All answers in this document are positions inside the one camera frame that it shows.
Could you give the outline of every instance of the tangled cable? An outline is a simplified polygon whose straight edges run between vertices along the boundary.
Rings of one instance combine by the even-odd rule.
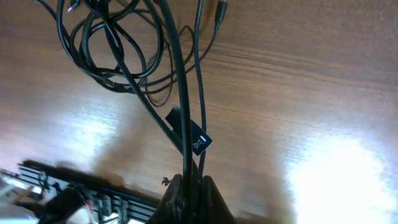
[[[67,30],[64,28],[62,24],[62,19],[63,19],[63,1],[60,1],[57,7],[57,12],[55,12],[45,1],[39,0],[39,3],[41,3],[49,13],[53,16],[55,20],[60,21],[60,27],[58,30],[58,33],[62,36],[62,46],[65,49],[67,55],[69,58],[72,60],[73,63],[85,74],[87,74],[89,77],[93,78],[98,84],[106,88],[107,90],[111,90],[116,93],[132,93],[136,94],[136,92],[132,89],[131,85],[128,83],[118,83],[114,82],[111,80],[112,77],[123,77],[126,78],[123,72],[120,69],[119,65],[116,65],[114,69],[110,68],[101,68],[97,67],[96,64],[94,63],[90,50],[88,48],[88,41],[90,37],[97,31],[99,31],[102,28],[105,28],[105,23],[104,21],[99,22],[95,25],[93,25],[94,21],[96,19],[100,19],[99,16],[95,14],[93,11],[99,11],[102,8],[102,13],[104,14],[105,18],[109,21],[110,24],[134,47],[134,50],[137,52],[139,59],[141,61],[141,67],[142,67],[142,72],[141,73],[132,73],[131,77],[133,79],[136,79],[138,81],[138,85],[140,88],[144,88],[144,91],[142,93],[146,95],[147,99],[151,102],[151,104],[155,107],[160,107],[166,104],[166,102],[169,100],[172,92],[172,87],[173,84],[177,82],[177,79],[175,78],[176,70],[173,70],[173,55],[172,51],[170,49],[170,43],[165,39],[164,37],[164,22],[161,21],[160,19],[157,21],[155,20],[152,22],[150,18],[146,16],[146,14],[151,14],[150,10],[148,9],[136,9],[139,1],[138,0],[133,0],[130,4],[125,6],[125,8],[117,13],[109,13],[109,9],[107,8],[108,6],[108,1],[105,1],[105,4],[94,4],[93,2],[86,1],[86,5],[90,10],[92,10],[91,13],[89,13],[88,17],[81,22],[79,22],[73,30],[68,34]],[[71,7],[77,7],[78,4],[72,4]],[[148,23],[150,26],[152,26],[157,33],[157,51],[156,54],[150,58],[148,61],[145,59],[145,56],[141,50],[141,48],[138,46],[137,42],[120,26],[118,25],[117,21],[120,21],[121,19],[125,18],[129,14],[137,14],[139,17],[141,17],[146,23]],[[79,48],[77,49],[75,47],[75,39],[76,39],[76,34],[78,31],[82,29],[82,36],[79,44]],[[182,27],[181,31],[178,33],[178,35],[182,35],[185,31],[189,31],[191,38],[192,38],[192,47],[191,50],[188,54],[188,56],[185,58],[183,61],[183,64],[186,65],[190,59],[192,58],[195,48],[194,48],[194,40],[195,40],[195,34],[194,31],[192,30],[191,27],[189,26],[184,26]],[[217,31],[215,30],[213,33],[213,37],[210,41],[210,44],[204,51],[204,53],[201,55],[199,60],[202,60],[205,58],[206,54],[209,52],[211,46],[213,45],[215,38],[216,38]],[[116,49],[119,52],[121,58],[124,60],[124,48],[121,43],[121,39],[118,35],[115,35],[114,38],[112,37],[107,37],[107,41],[109,42],[114,42],[116,45]],[[148,76],[152,75],[156,69],[158,68],[160,61],[163,56],[164,49],[168,51],[169,54],[169,60],[170,60],[170,73],[160,79],[154,80],[152,82],[148,82]],[[187,68],[185,71],[185,74],[188,72],[192,71],[195,68],[195,65],[192,65],[191,67]],[[149,87],[158,85],[161,83],[165,83],[162,87],[157,88],[156,90],[149,90]],[[168,89],[169,92],[167,94],[166,99],[159,104],[151,95],[160,93],[164,90]]]
[[[164,20],[160,18],[157,13],[154,4],[151,0],[143,0],[147,9],[137,9],[137,5],[140,0],[132,0],[128,5],[124,6],[124,9],[120,12],[109,12],[109,2],[111,0],[86,0],[84,1],[85,6],[90,10],[86,19],[79,22],[70,32],[67,32],[64,27],[63,21],[63,8],[65,1],[58,0],[57,10],[54,11],[44,0],[37,0],[41,3],[46,10],[52,15],[57,24],[58,37],[61,45],[65,52],[72,60],[72,62],[85,74],[94,79],[98,84],[107,90],[116,93],[132,93],[138,96],[142,104],[146,107],[149,114],[157,122],[166,136],[175,145],[175,147],[183,155],[183,186],[184,195],[187,200],[190,198],[198,200],[195,192],[194,196],[191,197],[192,184],[197,187],[197,182],[192,181],[200,180],[203,173],[203,167],[205,163],[205,152],[201,154],[199,169],[192,160],[192,135],[191,135],[191,119],[190,119],[190,108],[188,98],[188,87],[186,75],[188,72],[196,69],[198,86],[199,86],[199,97],[200,97],[200,108],[201,108],[201,123],[202,129],[206,131],[206,110],[205,110],[205,99],[203,93],[203,83],[201,79],[200,61],[209,52],[213,45],[217,31],[220,24],[223,21],[227,3],[226,1],[219,1],[215,16],[215,28],[213,37],[211,38],[210,44],[199,57],[198,48],[198,33],[201,20],[201,12],[203,9],[203,0],[198,0],[198,8],[195,19],[194,30],[189,26],[184,26],[180,32],[177,32],[174,24],[174,20],[169,9],[169,5],[166,0],[154,0],[162,11]],[[72,10],[80,5],[81,0],[71,0],[69,10]],[[118,21],[125,18],[129,14],[137,14],[144,21],[150,24],[157,34],[157,51],[156,54],[149,60],[145,59],[141,48],[138,46],[136,41],[118,24]],[[90,54],[88,47],[88,41],[90,37],[100,29],[104,28],[106,34],[106,40],[111,48],[112,54],[114,55],[117,65],[114,69],[98,67]],[[79,30],[82,30],[81,41],[78,49],[75,46],[76,34]],[[192,48],[188,56],[183,59],[181,53],[181,47],[179,37],[185,32],[189,31],[192,38]],[[164,31],[167,33],[168,40],[164,37]],[[137,52],[141,61],[142,72],[131,73],[124,63],[124,48],[119,35],[122,35]],[[162,60],[164,50],[168,51],[170,59],[170,73],[160,79],[148,82],[148,77],[152,75],[158,68],[160,61]],[[185,65],[194,56],[195,64],[185,69]],[[127,80],[128,83],[118,83],[111,80],[112,77],[122,77]],[[171,96],[173,84],[178,82],[178,93],[180,98],[181,107],[181,125],[182,125],[182,137],[179,138],[170,128],[165,124],[163,119],[156,113],[153,106],[163,106]],[[156,90],[149,90],[149,87],[163,84],[162,87]],[[160,93],[168,89],[166,99],[159,103],[151,95]]]

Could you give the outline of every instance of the power cord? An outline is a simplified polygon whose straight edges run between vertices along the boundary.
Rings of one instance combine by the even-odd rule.
[[[199,26],[201,20],[201,12],[203,9],[203,0],[198,0],[198,9],[195,19],[195,28],[192,30],[189,26],[184,26],[180,32],[177,32],[174,20],[166,0],[156,0],[154,3],[159,6],[162,17],[157,13],[154,4],[151,0],[143,0],[147,9],[138,9],[137,5],[140,0],[132,0],[128,5],[124,5],[124,9],[120,12],[109,12],[108,4],[111,0],[71,0],[68,11],[72,11],[84,2],[85,6],[90,10],[87,18],[79,22],[70,32],[67,32],[63,25],[63,8],[65,1],[58,0],[57,10],[54,11],[44,0],[37,0],[44,8],[52,15],[57,24],[57,32],[62,47],[71,59],[71,61],[86,75],[94,79],[99,85],[107,90],[116,93],[131,93],[139,97],[142,104],[147,111],[157,122],[166,136],[175,145],[175,147],[183,155],[183,186],[184,195],[190,201],[192,179],[201,179],[204,163],[205,152],[200,157],[199,169],[192,160],[192,135],[190,127],[190,107],[188,97],[188,86],[186,75],[194,68],[197,72],[199,97],[201,107],[201,125],[202,129],[206,131],[206,110],[205,98],[203,91],[203,82],[200,70],[200,61],[205,58],[213,45],[218,29],[224,19],[224,15],[228,6],[226,1],[218,1],[215,28],[213,37],[203,54],[199,57]],[[150,26],[156,30],[157,34],[157,51],[155,55],[148,61],[138,46],[136,41],[118,24],[118,21],[125,18],[129,14],[137,14]],[[117,61],[114,69],[98,67],[90,54],[88,41],[90,37],[98,30],[104,28],[106,39],[111,47],[112,53]],[[82,30],[81,40],[78,49],[75,46],[76,34]],[[164,30],[168,35],[168,40],[164,37]],[[183,59],[179,37],[185,32],[189,31],[192,38],[192,48],[188,56]],[[122,35],[137,52],[141,61],[142,72],[131,73],[124,62],[124,48],[120,39]],[[164,50],[167,50],[170,59],[170,73],[162,78],[148,82],[148,77],[152,75],[158,68],[163,57]],[[194,56],[195,64],[185,69],[186,64]],[[122,77],[127,80],[127,83],[119,83],[112,81],[113,77]],[[162,87],[155,90],[149,90],[150,87],[166,82]],[[163,119],[156,113],[154,107],[163,106],[169,100],[172,92],[173,84],[178,82],[178,92],[181,107],[181,122],[182,122],[182,139],[180,139],[170,128],[165,124]],[[168,89],[166,99],[159,103],[153,98],[153,95]]]

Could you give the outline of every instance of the black cable tag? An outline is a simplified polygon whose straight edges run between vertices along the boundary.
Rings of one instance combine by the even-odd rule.
[[[181,109],[179,106],[174,105],[169,115],[166,116],[166,121],[173,127],[173,132],[182,139],[181,127]],[[192,127],[192,149],[193,152],[199,156],[213,140],[199,127],[194,121],[191,120]]]

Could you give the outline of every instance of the wooden desk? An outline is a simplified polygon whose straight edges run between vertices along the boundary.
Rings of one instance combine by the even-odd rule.
[[[172,2],[178,26],[192,25],[197,2]],[[207,2],[201,49],[214,4]],[[41,5],[0,5],[0,166],[16,170],[23,159],[74,166],[161,197],[162,178],[181,173],[182,157],[139,100],[82,74]],[[85,15],[84,7],[67,14],[68,30]],[[398,220],[397,16],[393,0],[229,2],[202,71],[214,140],[205,174],[235,216],[258,223]],[[120,24],[153,54],[147,24],[137,16]],[[185,54],[190,44],[182,38]],[[115,65],[103,31],[90,48],[97,64]],[[138,71],[137,55],[125,50]],[[200,122],[194,73],[188,85]]]

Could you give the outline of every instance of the cable bundle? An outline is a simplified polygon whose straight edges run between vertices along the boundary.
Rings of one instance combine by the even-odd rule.
[[[124,6],[125,8],[122,11],[116,13],[109,12],[108,4],[110,0],[86,0],[84,1],[84,4],[90,10],[90,13],[88,14],[87,18],[79,22],[70,33],[67,32],[62,23],[63,8],[65,4],[64,0],[58,0],[56,11],[54,11],[46,2],[44,2],[44,0],[37,1],[41,3],[55,19],[61,45],[72,62],[83,73],[87,74],[107,90],[111,90],[116,93],[132,93],[137,95],[167,137],[183,154],[183,185],[185,186],[184,194],[189,201],[192,175],[194,178],[201,179],[205,162],[205,152],[203,152],[201,155],[198,169],[195,163],[192,161],[192,137],[186,74],[194,68],[196,69],[200,95],[202,129],[206,131],[205,99],[201,80],[200,61],[206,56],[213,45],[213,42],[215,41],[217,31],[221,22],[223,21],[228,4],[225,1],[218,2],[213,37],[211,38],[209,46],[199,57],[198,33],[201,12],[203,9],[203,0],[198,1],[194,30],[189,26],[184,26],[180,32],[177,32],[175,28],[174,20],[166,0],[154,0],[155,4],[160,8],[162,15],[157,13],[155,5],[153,2],[151,2],[151,0],[143,0],[147,9],[138,9],[137,5],[139,4],[139,0],[132,0],[127,6]],[[74,9],[79,5],[80,0],[72,0],[69,10]],[[125,18],[129,14],[137,14],[156,30],[157,51],[156,54],[149,60],[145,59],[144,54],[142,53],[142,50],[136,41],[118,24],[118,21]],[[82,35],[80,44],[77,48],[74,43],[76,34],[80,29],[82,30]],[[118,63],[114,69],[96,66],[91,57],[88,41],[90,37],[100,29],[105,29],[106,39]],[[191,34],[193,45],[188,56],[183,59],[178,38],[186,30]],[[168,40],[164,37],[164,31],[166,31],[168,35]],[[137,52],[141,61],[141,73],[131,73],[124,63],[124,48],[121,42],[121,36],[123,36]],[[170,73],[158,80],[148,82],[148,77],[152,75],[158,68],[160,61],[162,60],[164,50],[167,50],[169,54],[171,67]],[[185,70],[185,65],[190,61],[192,56],[195,58],[195,64]],[[114,82],[111,80],[112,77],[125,78],[128,83]],[[170,98],[173,84],[176,82],[179,83],[178,92],[181,107],[183,133],[182,139],[180,139],[173,131],[168,128],[168,126],[153,108],[153,106],[163,106],[167,102],[167,100]],[[160,83],[164,83],[162,87],[156,90],[149,90],[149,87],[158,85]],[[157,103],[151,97],[151,95],[162,92],[166,89],[168,89],[169,93],[164,102]]]

